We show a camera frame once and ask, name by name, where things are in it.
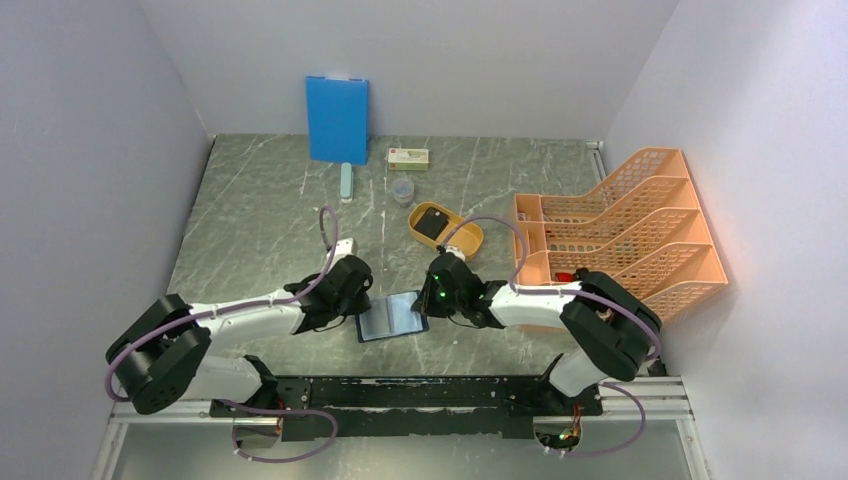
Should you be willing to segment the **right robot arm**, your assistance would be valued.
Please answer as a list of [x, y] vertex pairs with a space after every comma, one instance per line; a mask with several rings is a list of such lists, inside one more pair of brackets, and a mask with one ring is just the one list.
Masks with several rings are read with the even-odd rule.
[[429, 265], [412, 304], [426, 317], [460, 315], [481, 329], [520, 326], [568, 332], [578, 352], [557, 357], [543, 375], [542, 406], [562, 414], [600, 381], [631, 381], [661, 352], [662, 322], [608, 274], [582, 269], [564, 286], [521, 286], [513, 279], [484, 281], [451, 252]]

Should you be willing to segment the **dark blue card holder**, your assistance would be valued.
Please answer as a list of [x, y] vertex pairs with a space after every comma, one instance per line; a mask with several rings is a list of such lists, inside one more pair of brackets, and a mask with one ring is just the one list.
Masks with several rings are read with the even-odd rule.
[[407, 291], [374, 298], [370, 308], [355, 316], [359, 343], [425, 333], [428, 319], [413, 307], [419, 291]]

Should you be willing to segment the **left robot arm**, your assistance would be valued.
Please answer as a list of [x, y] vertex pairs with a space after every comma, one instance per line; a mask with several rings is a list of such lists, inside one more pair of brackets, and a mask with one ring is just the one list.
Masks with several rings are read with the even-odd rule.
[[155, 301], [107, 349], [106, 381], [119, 382], [141, 415], [181, 400], [240, 405], [261, 416], [281, 405], [278, 382], [257, 356], [226, 358], [229, 348], [270, 336], [317, 332], [363, 313], [372, 270], [355, 255], [271, 294], [218, 305], [189, 304], [177, 294]]

